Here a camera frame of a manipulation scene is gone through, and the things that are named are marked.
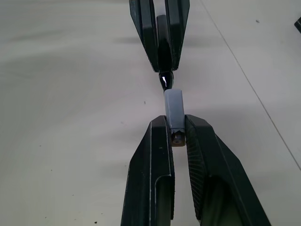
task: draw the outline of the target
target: white floor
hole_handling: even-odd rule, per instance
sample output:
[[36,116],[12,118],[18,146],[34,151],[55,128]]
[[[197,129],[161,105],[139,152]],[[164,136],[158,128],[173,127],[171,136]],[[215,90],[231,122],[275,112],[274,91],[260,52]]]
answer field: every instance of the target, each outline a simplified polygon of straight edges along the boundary
[[[299,17],[299,0],[190,0],[174,73],[273,226],[301,225]],[[128,1],[1,0],[0,50],[0,225],[120,225],[129,160],[164,114]],[[174,161],[172,226],[196,226],[184,148]]]

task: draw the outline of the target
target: gray line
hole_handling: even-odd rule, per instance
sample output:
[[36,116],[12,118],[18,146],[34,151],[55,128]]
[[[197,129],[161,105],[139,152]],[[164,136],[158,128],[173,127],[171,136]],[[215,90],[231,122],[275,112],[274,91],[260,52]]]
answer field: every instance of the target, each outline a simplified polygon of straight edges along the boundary
[[234,59],[235,59],[235,61],[236,61],[236,63],[237,63],[237,64],[238,64],[238,66],[240,67],[240,69],[241,69],[242,73],[244,74],[244,76],[245,76],[246,80],[248,81],[249,85],[251,86],[252,90],[254,91],[255,95],[257,96],[258,100],[260,101],[260,103],[261,103],[261,105],[262,105],[262,107],[263,107],[264,111],[265,111],[265,112],[266,112],[266,114],[268,115],[268,117],[269,117],[269,119],[271,120],[271,122],[272,122],[273,126],[275,127],[275,129],[276,129],[277,133],[279,134],[280,138],[282,139],[282,141],[283,141],[284,145],[286,146],[287,150],[289,151],[289,153],[291,154],[291,156],[292,156],[293,160],[295,161],[295,163],[297,164],[297,166],[298,166],[299,170],[301,171],[301,167],[300,167],[300,165],[298,164],[298,162],[297,162],[297,160],[295,159],[295,157],[294,157],[293,153],[291,152],[291,150],[288,148],[288,146],[287,146],[286,142],[284,141],[284,139],[283,139],[282,135],[280,134],[280,132],[279,132],[278,128],[276,127],[276,125],[275,125],[274,121],[272,120],[272,118],[271,118],[270,114],[268,113],[268,111],[267,111],[266,107],[263,105],[263,102],[260,100],[260,98],[259,98],[258,94],[256,93],[256,91],[255,91],[254,87],[252,86],[252,84],[250,83],[250,81],[249,81],[248,77],[246,76],[246,73],[244,72],[243,68],[241,67],[240,63],[238,62],[237,58],[235,57],[235,55],[234,55],[233,51],[231,50],[231,48],[230,48],[229,44],[228,44],[228,43],[227,43],[227,41],[225,40],[225,38],[224,38],[223,34],[221,33],[221,31],[218,29],[218,27],[217,27],[217,25],[216,25],[215,21],[213,20],[212,16],[210,15],[209,11],[207,10],[207,8],[206,8],[206,6],[204,5],[203,1],[202,1],[202,0],[200,0],[200,2],[201,2],[201,4],[202,4],[202,6],[204,7],[204,9],[206,10],[206,13],[209,15],[209,17],[210,17],[211,21],[212,21],[212,22],[213,22],[213,24],[215,25],[216,29],[217,29],[217,30],[218,30],[218,32],[220,33],[220,35],[221,35],[222,39],[223,39],[223,40],[224,40],[224,42],[226,43],[226,45],[227,45],[228,49],[230,50],[231,54],[233,55],[233,57],[234,57]]

